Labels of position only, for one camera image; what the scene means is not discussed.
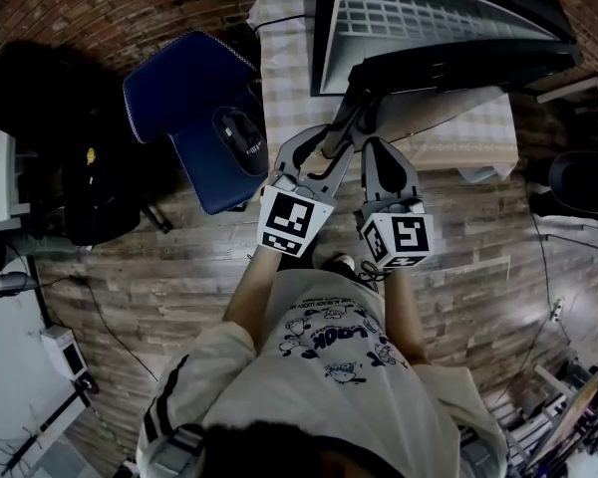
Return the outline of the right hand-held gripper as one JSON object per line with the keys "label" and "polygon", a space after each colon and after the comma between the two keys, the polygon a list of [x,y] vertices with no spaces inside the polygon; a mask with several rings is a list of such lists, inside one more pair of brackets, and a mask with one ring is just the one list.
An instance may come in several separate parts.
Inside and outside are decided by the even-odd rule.
{"label": "right hand-held gripper", "polygon": [[434,218],[419,196],[408,159],[373,136],[362,150],[366,201],[356,213],[361,239],[379,269],[412,268],[434,253]]}

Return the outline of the person's left forearm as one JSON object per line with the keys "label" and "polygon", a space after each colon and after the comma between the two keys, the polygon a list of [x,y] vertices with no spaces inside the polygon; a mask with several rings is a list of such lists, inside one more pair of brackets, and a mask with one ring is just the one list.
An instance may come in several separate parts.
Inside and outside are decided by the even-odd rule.
{"label": "person's left forearm", "polygon": [[233,293],[222,320],[245,330],[257,345],[281,254],[258,246]]}

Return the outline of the person's right forearm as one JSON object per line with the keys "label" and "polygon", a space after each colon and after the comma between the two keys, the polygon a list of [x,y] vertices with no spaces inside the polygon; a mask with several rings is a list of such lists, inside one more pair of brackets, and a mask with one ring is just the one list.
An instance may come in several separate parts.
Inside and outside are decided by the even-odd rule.
{"label": "person's right forearm", "polygon": [[409,364],[429,364],[422,319],[407,270],[395,270],[385,279],[384,303],[389,340]]}

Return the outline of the black mini fridge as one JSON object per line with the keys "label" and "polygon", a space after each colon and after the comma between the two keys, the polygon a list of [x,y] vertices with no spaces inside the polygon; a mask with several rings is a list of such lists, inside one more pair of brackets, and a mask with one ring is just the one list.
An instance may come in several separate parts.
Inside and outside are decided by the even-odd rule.
{"label": "black mini fridge", "polygon": [[315,96],[345,94],[354,66],[403,50],[479,40],[578,46],[558,0],[304,0],[304,6]]}

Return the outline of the black cap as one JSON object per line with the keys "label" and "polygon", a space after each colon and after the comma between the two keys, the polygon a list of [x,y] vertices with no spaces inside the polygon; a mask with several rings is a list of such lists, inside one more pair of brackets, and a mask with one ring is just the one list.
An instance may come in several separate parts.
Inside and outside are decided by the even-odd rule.
{"label": "black cap", "polygon": [[213,125],[245,173],[258,176],[268,172],[265,132],[254,117],[238,108],[220,107],[213,115]]}

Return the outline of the table with checked tablecloth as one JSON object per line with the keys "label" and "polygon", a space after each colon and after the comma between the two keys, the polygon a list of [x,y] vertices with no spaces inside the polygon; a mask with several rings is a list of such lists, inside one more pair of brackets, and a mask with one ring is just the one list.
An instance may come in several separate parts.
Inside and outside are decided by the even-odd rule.
{"label": "table with checked tablecloth", "polygon": [[[261,46],[260,73],[269,158],[300,131],[333,120],[338,97],[313,97],[303,0],[255,0],[248,23]],[[425,108],[386,98],[376,131],[417,170],[492,168],[506,177],[518,162],[516,132],[506,95],[427,126]]]}

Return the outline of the person's black trousers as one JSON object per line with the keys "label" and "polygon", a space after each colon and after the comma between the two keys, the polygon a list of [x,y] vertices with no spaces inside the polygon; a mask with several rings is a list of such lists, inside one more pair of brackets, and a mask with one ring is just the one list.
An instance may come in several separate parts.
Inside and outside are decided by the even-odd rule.
{"label": "person's black trousers", "polygon": [[[318,239],[315,238],[306,248],[301,257],[294,257],[290,255],[283,255],[278,269],[278,272],[294,269],[314,269],[314,252],[318,244]],[[357,283],[363,287],[371,289],[372,286],[368,281],[356,273],[356,263],[354,259],[343,252],[337,252],[328,258],[320,267],[322,271],[328,271],[338,274],[348,280]]]}

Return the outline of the black shell chair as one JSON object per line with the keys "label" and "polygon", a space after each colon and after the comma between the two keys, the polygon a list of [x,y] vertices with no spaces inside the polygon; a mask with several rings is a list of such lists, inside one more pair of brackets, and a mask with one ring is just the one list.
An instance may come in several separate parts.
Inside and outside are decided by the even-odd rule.
{"label": "black shell chair", "polygon": [[546,188],[529,196],[536,215],[598,221],[598,152],[570,151],[529,160],[523,175],[527,183]]}

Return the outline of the black office chair with jacket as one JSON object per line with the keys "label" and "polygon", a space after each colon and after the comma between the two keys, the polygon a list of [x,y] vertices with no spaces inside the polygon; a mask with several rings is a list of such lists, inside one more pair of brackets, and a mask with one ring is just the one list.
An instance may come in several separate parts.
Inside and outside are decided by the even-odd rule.
{"label": "black office chair with jacket", "polygon": [[54,217],[77,246],[122,237],[143,217],[171,230],[144,197],[140,145],[116,73],[72,50],[9,42],[0,49],[0,130],[39,157],[27,176],[36,233]]}

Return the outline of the cluttered metal rack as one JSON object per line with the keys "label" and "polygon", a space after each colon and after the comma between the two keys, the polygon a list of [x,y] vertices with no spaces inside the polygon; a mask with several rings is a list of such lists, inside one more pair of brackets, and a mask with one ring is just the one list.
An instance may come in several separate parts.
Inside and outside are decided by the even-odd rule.
{"label": "cluttered metal rack", "polygon": [[580,450],[598,449],[598,365],[536,365],[524,390],[490,409],[507,444],[506,478],[557,478]]}

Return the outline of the white box device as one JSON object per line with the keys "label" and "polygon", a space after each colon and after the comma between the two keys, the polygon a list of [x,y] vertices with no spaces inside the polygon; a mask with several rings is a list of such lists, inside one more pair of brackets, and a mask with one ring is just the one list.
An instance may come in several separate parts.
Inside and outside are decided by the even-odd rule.
{"label": "white box device", "polygon": [[68,380],[77,380],[87,371],[87,366],[73,332],[54,325],[41,335],[42,345],[55,370]]}

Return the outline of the white desk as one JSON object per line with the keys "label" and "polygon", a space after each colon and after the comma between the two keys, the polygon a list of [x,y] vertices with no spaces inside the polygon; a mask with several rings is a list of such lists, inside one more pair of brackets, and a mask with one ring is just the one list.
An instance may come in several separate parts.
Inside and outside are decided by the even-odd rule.
{"label": "white desk", "polygon": [[24,156],[16,152],[15,138],[0,129],[0,231],[21,227],[30,204],[20,201],[18,180],[24,172]]}

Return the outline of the grey office chair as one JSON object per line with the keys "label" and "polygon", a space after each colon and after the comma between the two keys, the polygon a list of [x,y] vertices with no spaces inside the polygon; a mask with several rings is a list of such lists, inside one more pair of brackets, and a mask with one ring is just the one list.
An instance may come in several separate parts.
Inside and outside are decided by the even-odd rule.
{"label": "grey office chair", "polygon": [[16,296],[21,292],[35,290],[38,283],[24,272],[0,274],[0,298]]}

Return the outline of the black floor stand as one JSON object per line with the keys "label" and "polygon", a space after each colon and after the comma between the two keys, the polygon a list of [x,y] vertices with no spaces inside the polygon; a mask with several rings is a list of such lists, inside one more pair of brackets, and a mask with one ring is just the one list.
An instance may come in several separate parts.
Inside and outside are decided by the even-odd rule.
{"label": "black floor stand", "polygon": [[0,478],[7,475],[13,476],[16,471],[24,478],[31,466],[26,462],[30,450],[37,446],[44,453],[42,438],[46,435],[56,437],[62,434],[68,426],[92,403],[91,394],[100,392],[94,378],[88,373],[83,373],[73,382],[74,391],[57,407],[41,424],[33,429],[23,427],[25,439],[21,443],[8,442],[6,439],[0,440],[0,452],[7,460],[0,461]]}

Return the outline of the white frame table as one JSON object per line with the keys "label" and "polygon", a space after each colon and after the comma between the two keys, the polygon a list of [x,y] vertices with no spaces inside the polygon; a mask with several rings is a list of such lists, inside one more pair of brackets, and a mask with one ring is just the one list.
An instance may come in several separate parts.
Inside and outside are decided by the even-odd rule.
{"label": "white frame table", "polygon": [[598,149],[598,74],[539,94],[535,100],[556,111],[576,145]]}

